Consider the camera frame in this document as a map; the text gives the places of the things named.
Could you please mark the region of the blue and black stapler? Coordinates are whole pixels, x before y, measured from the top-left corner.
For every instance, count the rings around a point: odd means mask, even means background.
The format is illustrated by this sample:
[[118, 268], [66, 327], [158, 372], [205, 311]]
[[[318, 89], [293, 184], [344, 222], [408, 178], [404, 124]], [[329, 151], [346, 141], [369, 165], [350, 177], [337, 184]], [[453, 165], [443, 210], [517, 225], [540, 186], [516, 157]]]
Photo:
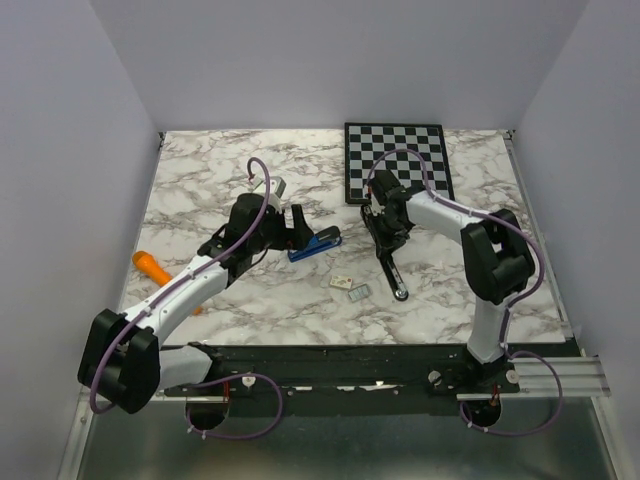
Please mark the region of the blue and black stapler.
[[315, 234], [302, 250], [289, 251], [287, 256], [291, 263], [295, 263], [336, 248], [341, 244], [342, 236], [340, 229], [337, 226], [331, 226]]

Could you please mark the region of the white staple box sleeve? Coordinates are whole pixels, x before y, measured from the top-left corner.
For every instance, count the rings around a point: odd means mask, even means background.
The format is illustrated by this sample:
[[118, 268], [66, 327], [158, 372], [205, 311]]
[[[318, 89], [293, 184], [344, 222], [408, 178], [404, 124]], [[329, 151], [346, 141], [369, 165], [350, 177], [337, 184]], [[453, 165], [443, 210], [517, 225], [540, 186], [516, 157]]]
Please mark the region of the white staple box sleeve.
[[353, 285], [353, 279], [350, 276], [332, 275], [329, 286], [341, 290], [350, 290]]

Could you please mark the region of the staple tray with staples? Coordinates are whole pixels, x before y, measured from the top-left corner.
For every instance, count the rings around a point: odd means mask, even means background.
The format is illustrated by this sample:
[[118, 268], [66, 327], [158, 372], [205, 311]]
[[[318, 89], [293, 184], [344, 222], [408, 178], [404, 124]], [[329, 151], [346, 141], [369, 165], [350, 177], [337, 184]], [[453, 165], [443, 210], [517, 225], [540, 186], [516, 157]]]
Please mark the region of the staple tray with staples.
[[362, 301], [372, 295], [372, 290], [367, 284], [359, 285], [348, 291], [348, 298], [351, 302]]

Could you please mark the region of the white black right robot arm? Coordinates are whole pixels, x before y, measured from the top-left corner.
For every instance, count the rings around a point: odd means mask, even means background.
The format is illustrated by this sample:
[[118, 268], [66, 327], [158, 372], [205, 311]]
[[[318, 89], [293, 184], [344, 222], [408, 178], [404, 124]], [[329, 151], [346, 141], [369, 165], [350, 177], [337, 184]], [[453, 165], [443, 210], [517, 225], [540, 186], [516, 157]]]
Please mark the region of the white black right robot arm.
[[406, 188], [390, 171], [377, 171], [368, 181], [361, 217], [371, 234], [378, 259], [394, 297], [405, 301], [408, 289], [393, 253], [416, 227], [432, 229], [460, 245], [465, 278], [476, 296], [471, 336], [466, 348], [472, 360], [460, 367], [460, 379], [480, 392], [496, 380], [492, 362], [504, 355], [510, 303], [535, 273], [532, 248], [513, 212], [474, 210], [423, 187]]

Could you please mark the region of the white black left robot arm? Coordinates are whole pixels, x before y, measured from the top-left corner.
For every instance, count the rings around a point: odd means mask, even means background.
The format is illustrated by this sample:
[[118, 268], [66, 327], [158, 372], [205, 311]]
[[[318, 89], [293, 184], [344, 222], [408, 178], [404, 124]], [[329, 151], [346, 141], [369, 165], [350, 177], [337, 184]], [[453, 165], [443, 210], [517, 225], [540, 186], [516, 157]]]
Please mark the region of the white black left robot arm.
[[214, 393], [220, 368], [202, 346], [164, 350], [171, 333], [206, 300], [229, 288], [268, 250], [302, 250], [314, 232], [301, 205], [291, 207], [293, 225], [276, 201], [264, 194], [244, 193], [228, 221], [203, 243], [185, 269], [154, 295], [123, 313], [110, 309], [93, 320], [78, 370], [78, 380], [97, 399], [133, 414], [159, 390], [190, 385], [201, 395]]

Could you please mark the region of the black and grey chessboard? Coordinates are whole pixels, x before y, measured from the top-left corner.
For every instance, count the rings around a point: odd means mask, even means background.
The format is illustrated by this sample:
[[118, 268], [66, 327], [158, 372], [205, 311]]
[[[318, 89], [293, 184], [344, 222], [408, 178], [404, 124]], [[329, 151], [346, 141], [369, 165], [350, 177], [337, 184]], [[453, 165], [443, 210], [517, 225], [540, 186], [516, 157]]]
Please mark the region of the black and grey chessboard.
[[439, 124], [344, 124], [345, 203], [366, 202], [367, 178], [373, 163], [385, 153], [378, 170], [392, 172], [405, 187], [422, 186], [421, 166], [436, 193], [455, 198], [443, 127]]

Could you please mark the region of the orange toy microphone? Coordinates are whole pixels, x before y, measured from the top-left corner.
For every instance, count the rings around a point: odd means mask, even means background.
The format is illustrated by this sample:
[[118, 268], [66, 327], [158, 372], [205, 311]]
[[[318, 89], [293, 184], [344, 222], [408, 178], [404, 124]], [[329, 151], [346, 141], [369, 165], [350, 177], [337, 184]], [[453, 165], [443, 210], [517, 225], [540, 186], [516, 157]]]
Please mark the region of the orange toy microphone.
[[164, 287], [173, 279], [173, 276], [156, 261], [155, 257], [146, 251], [136, 251], [131, 261], [135, 269], [152, 281], [157, 289]]

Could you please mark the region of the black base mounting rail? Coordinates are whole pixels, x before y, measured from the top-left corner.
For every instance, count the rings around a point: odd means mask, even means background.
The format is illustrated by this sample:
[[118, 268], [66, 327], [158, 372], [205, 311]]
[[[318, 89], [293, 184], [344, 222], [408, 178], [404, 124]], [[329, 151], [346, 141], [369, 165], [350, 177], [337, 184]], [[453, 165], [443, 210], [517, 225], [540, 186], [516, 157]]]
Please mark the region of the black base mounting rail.
[[230, 387], [234, 417], [454, 415], [458, 398], [516, 393], [515, 368], [501, 358], [482, 365], [462, 344], [351, 346], [206, 346], [213, 360], [205, 387], [176, 386], [197, 412], [218, 409]]

